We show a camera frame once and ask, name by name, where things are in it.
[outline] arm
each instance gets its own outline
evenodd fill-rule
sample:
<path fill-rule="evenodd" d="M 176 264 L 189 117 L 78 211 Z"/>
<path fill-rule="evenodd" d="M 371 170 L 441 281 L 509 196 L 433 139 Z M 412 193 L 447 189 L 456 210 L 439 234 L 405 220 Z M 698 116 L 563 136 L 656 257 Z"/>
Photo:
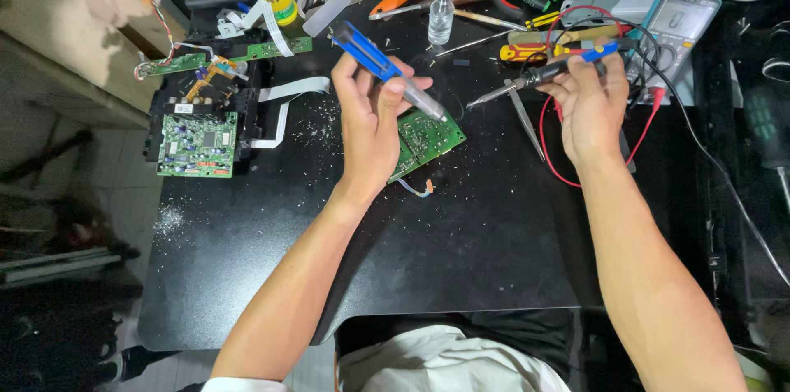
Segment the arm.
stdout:
<path fill-rule="evenodd" d="M 745 391 L 716 311 L 656 226 L 628 173 L 618 134 L 628 99 L 623 60 L 607 75 L 569 60 L 539 88 L 562 105 L 562 142 L 585 196 L 604 303 L 649 391 Z"/>
<path fill-rule="evenodd" d="M 414 70 L 393 61 L 406 76 Z M 432 81 L 412 79 L 422 89 Z M 212 378 L 282 380 L 302 356 L 321 318 L 351 235 L 397 164 L 400 77 L 373 88 L 373 76 L 343 54 L 332 70 L 341 103 L 344 170 L 321 214 L 297 239 L 242 312 L 222 345 Z"/>

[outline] white shirt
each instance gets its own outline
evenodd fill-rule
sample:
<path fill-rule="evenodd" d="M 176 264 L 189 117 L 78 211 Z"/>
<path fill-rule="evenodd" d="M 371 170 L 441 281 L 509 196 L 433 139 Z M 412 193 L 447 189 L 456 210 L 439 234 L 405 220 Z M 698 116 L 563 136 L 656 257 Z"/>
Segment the white shirt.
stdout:
<path fill-rule="evenodd" d="M 570 392 L 548 364 L 452 326 L 429 326 L 362 348 L 338 362 L 343 392 Z M 291 392 L 282 383 L 212 378 L 203 392 Z"/>

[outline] person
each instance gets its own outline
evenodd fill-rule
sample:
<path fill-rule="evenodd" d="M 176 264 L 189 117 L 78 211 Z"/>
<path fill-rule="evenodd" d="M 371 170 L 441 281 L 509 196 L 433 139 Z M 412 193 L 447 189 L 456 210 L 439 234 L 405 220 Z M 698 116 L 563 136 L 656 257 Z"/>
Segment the person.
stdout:
<path fill-rule="evenodd" d="M 414 70 L 393 58 L 407 77 Z M 716 311 L 661 236 L 623 162 L 618 135 L 628 97 L 623 60 L 607 73 L 578 56 L 539 87 L 562 106 L 562 143 L 575 165 L 611 323 L 649 391 L 745 391 Z M 429 88 L 428 77 L 413 77 Z M 332 70 L 341 104 L 344 171 L 321 214 L 261 286 L 220 350 L 204 391 L 284 391 L 307 348 L 346 246 L 398 160 L 404 82 L 374 77 L 348 53 Z M 535 357 L 452 326 L 400 334 L 339 360 L 339 387 L 356 390 L 568 391 Z"/>

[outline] clear glass bottle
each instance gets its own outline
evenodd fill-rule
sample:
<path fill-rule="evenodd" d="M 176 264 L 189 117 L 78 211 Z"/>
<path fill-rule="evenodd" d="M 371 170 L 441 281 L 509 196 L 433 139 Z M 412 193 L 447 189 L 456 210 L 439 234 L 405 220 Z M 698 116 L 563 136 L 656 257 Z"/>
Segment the clear glass bottle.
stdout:
<path fill-rule="evenodd" d="M 430 4 L 428 40 L 432 44 L 444 45 L 449 40 L 449 32 L 453 29 L 453 11 L 455 5 L 449 0 L 435 0 Z"/>

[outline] blue handle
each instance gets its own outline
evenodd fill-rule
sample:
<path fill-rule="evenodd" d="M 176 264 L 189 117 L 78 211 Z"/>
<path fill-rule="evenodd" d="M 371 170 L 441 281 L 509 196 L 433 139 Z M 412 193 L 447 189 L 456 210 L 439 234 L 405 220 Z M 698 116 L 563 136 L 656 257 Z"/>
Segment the blue handle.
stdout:
<path fill-rule="evenodd" d="M 585 59 L 585 62 L 595 62 L 603 56 L 617 53 L 619 47 L 620 45 L 617 42 L 609 42 L 608 44 L 596 46 L 592 50 L 587 50 L 579 55 Z"/>
<path fill-rule="evenodd" d="M 334 29 L 332 40 L 382 81 L 401 75 L 400 69 L 347 21 L 342 21 Z"/>

